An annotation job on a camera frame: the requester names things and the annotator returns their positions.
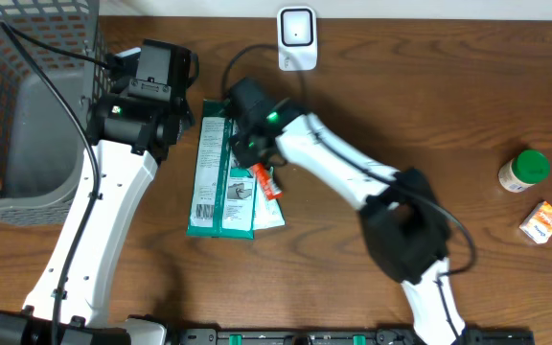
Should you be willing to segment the orange red stick sachet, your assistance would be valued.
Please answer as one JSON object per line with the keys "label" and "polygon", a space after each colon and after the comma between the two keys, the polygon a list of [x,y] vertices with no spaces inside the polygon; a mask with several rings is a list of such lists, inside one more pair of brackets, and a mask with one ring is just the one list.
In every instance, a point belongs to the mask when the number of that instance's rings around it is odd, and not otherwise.
{"label": "orange red stick sachet", "polygon": [[267,200],[274,200],[283,195],[283,192],[275,183],[271,173],[262,163],[253,165],[251,171],[259,182]]}

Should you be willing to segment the green white package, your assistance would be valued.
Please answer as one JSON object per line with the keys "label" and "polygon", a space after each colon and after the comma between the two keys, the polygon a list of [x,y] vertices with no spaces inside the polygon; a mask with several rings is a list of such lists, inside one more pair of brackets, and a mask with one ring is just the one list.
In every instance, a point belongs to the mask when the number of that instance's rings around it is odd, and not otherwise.
{"label": "green white package", "polygon": [[236,166],[229,139],[237,131],[218,101],[203,102],[187,234],[252,240],[256,179]]}

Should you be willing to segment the light teal wipes packet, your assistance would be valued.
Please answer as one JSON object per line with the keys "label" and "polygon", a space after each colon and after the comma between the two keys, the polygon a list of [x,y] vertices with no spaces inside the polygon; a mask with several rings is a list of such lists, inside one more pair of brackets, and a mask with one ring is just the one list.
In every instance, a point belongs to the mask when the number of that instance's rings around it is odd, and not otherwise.
{"label": "light teal wipes packet", "polygon": [[261,184],[257,183],[257,192],[254,201],[253,229],[255,231],[265,230],[284,226],[285,224],[285,218],[278,200],[268,200]]}

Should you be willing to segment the green lid jar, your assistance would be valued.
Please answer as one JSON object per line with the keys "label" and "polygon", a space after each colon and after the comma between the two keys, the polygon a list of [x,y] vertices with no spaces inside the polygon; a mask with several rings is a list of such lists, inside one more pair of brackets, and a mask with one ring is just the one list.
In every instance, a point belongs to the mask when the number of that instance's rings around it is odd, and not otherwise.
{"label": "green lid jar", "polygon": [[549,160],[543,153],[526,149],[505,163],[497,178],[506,191],[521,193],[545,180],[550,170]]}

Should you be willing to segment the orange small box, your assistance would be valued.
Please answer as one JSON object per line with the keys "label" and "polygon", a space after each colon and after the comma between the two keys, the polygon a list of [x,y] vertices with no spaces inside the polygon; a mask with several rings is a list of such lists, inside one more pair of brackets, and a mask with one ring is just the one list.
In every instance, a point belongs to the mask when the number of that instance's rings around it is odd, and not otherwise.
{"label": "orange small box", "polygon": [[547,201],[540,202],[519,229],[535,243],[547,243],[552,236],[552,205]]}

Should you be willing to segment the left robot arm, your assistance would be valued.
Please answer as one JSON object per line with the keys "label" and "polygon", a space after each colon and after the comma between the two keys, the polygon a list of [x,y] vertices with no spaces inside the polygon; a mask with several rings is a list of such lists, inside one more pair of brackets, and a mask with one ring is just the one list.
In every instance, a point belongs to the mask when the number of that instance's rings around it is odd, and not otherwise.
{"label": "left robot arm", "polygon": [[166,323],[109,324],[114,273],[134,213],[194,116],[196,53],[147,39],[112,57],[116,86],[92,107],[78,188],[53,254],[19,311],[0,310],[0,344],[172,344]]}

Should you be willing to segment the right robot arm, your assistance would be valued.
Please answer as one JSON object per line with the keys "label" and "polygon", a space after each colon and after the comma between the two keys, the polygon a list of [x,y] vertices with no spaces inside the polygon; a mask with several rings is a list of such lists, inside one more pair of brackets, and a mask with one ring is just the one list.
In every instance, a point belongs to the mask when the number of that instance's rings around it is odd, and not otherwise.
{"label": "right robot arm", "polygon": [[291,99],[276,101],[244,78],[223,95],[239,131],[231,149],[245,168],[274,156],[313,174],[357,213],[368,254],[398,283],[425,344],[460,344],[466,324],[449,277],[447,242],[453,222],[417,169],[400,171],[369,157]]}

